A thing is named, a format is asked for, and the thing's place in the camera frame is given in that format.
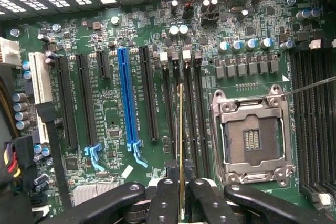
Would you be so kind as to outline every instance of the motherboard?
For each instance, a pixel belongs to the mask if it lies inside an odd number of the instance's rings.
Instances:
[[[47,200],[51,217],[65,209],[55,162],[78,205],[190,159],[219,188],[247,183],[333,215],[334,84],[285,94],[335,75],[334,14],[322,0],[188,2],[5,24],[22,60],[17,128],[35,145],[32,204]],[[61,160],[43,102],[54,106]]]

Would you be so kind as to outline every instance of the blue pcie slot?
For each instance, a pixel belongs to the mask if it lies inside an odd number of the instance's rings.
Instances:
[[[148,164],[140,154],[141,140],[138,137],[138,129],[136,125],[137,117],[135,116],[131,64],[126,48],[118,49],[118,65],[126,123],[127,150],[133,152],[133,156],[138,164],[147,168]]]

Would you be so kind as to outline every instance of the ram slot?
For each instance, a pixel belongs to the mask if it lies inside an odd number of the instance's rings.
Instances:
[[[76,55],[87,145],[98,143],[87,57]]]
[[[53,100],[53,96],[51,93],[49,67],[44,63],[45,56],[40,52],[29,53],[28,56],[32,75],[35,104],[51,102]],[[38,127],[41,143],[49,143],[47,128],[46,125],[42,122],[40,116],[37,116],[36,124]]]
[[[55,57],[58,93],[63,119],[64,134],[68,148],[78,147],[78,136],[76,131],[75,112],[72,100],[72,88],[66,57]]]
[[[157,127],[158,121],[156,119],[153,73],[148,46],[139,47],[139,56],[150,139],[152,141],[157,141],[159,139],[159,132]]]
[[[207,140],[207,134],[206,134],[206,124],[205,124],[204,104],[203,104],[201,65],[202,65],[201,60],[195,60],[195,65],[194,65],[195,91],[196,91],[196,100],[197,100],[198,124],[200,126],[199,127],[199,137],[201,141],[204,176],[206,178],[210,178],[208,140]]]

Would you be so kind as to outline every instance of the white pci slot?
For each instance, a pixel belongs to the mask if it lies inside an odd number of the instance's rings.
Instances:
[[[40,52],[29,53],[30,70],[34,89],[35,104],[51,102],[51,84],[48,65],[44,63],[46,57]],[[49,136],[46,125],[37,115],[37,126],[41,143],[49,143]]]

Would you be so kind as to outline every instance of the cpu socket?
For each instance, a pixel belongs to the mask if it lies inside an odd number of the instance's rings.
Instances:
[[[281,87],[273,85],[266,96],[237,99],[216,90],[211,107],[214,147],[223,147],[223,154],[215,150],[223,160],[216,169],[223,184],[276,180],[287,186],[295,167],[288,102]]]

